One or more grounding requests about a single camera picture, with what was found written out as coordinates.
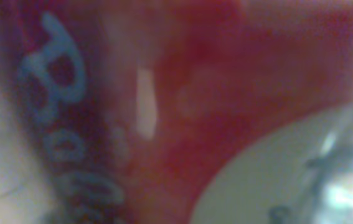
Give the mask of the colourful tissue multipack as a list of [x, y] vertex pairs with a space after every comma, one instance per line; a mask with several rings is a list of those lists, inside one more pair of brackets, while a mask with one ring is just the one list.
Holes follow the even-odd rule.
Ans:
[[0, 223], [353, 223], [353, 1], [0, 1]]

